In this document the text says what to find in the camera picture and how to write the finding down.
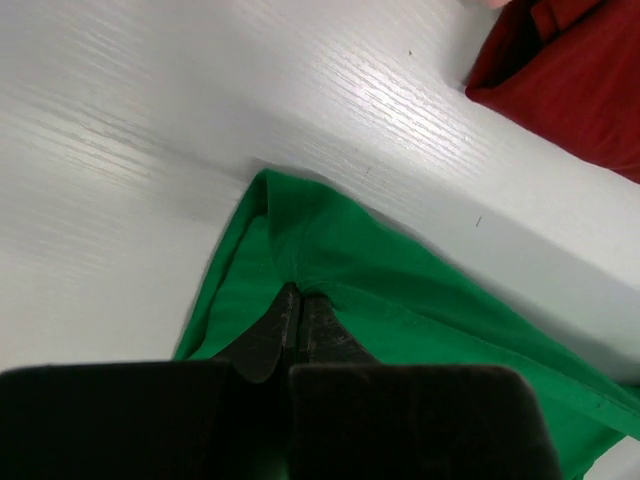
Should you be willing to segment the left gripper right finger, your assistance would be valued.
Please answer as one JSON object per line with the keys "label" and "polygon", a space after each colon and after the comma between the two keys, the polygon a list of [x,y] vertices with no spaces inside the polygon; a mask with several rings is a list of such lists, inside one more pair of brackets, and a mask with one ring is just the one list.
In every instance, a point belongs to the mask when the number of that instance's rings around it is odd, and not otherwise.
{"label": "left gripper right finger", "polygon": [[378,362],[328,299],[304,302],[289,373],[293,479],[558,479],[536,396],[495,365]]}

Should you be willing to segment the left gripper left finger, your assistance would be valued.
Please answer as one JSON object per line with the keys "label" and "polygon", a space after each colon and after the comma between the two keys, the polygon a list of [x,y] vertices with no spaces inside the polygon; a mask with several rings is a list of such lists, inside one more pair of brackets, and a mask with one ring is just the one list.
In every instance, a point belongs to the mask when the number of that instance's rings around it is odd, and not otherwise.
{"label": "left gripper left finger", "polygon": [[282,377],[295,286],[203,360],[20,368],[1,376],[5,479],[283,479]]}

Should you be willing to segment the green t shirt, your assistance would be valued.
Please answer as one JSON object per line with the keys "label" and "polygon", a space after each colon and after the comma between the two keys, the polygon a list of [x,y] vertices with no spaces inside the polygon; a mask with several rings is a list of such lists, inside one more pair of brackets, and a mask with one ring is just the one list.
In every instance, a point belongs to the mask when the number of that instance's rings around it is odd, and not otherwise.
{"label": "green t shirt", "polygon": [[639,434],[639,391],[538,330],[418,242],[332,188],[273,170],[249,185],[178,344],[206,359],[253,324],[287,283],[326,296],[338,320],[393,364],[488,363],[534,388],[567,479]]}

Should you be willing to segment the folded red t shirt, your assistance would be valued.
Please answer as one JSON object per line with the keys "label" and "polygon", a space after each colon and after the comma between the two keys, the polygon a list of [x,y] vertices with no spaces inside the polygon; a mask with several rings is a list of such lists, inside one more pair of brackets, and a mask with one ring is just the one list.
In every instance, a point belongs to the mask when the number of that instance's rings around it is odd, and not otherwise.
{"label": "folded red t shirt", "polygon": [[465,93],[579,159],[638,181],[638,2],[509,2]]}

